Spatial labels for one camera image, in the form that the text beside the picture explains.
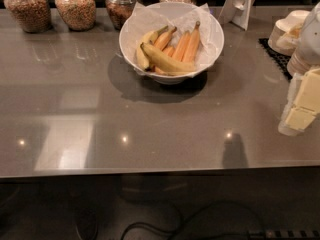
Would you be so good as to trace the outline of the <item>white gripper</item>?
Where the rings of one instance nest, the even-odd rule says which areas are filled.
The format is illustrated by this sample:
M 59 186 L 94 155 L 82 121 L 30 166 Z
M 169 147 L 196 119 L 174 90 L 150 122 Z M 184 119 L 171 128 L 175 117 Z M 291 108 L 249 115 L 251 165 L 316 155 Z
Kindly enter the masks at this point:
M 286 136 L 297 136 L 311 125 L 319 113 L 320 68 L 314 67 L 303 76 L 295 74 L 291 79 L 278 131 Z

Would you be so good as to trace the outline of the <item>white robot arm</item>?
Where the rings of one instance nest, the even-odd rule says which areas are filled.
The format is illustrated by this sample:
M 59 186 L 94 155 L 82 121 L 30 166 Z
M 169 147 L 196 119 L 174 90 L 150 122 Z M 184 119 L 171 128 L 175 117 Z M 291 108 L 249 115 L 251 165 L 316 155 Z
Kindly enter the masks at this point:
M 278 131 L 303 133 L 320 114 L 320 3 L 306 17 L 287 70 L 292 76 Z

